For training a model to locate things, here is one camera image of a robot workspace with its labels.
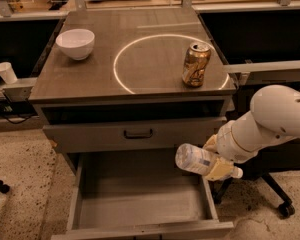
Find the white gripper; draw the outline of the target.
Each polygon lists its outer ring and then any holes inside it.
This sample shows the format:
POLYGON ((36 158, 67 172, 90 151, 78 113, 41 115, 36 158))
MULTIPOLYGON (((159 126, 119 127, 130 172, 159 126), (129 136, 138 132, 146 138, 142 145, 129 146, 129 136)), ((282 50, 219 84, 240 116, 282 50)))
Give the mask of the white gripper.
POLYGON ((242 164, 257 155, 256 152, 246 151, 236 143, 232 134, 233 124, 234 120, 227 122, 219 129, 217 135, 212 135, 203 146, 205 150, 213 153, 217 152, 223 157, 217 157, 213 166, 209 169, 205 176, 209 181, 229 178, 234 169, 232 162, 242 164))

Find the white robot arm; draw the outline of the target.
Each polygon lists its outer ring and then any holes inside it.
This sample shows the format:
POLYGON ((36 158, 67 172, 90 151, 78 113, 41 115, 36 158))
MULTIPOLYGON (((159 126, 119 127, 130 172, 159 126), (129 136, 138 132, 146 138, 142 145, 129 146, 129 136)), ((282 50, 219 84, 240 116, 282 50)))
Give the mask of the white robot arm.
POLYGON ((300 92, 282 85, 261 88, 251 98, 250 110, 223 125, 205 144, 212 162, 204 178, 241 178, 243 172, 236 164, 294 139, 300 139, 300 92))

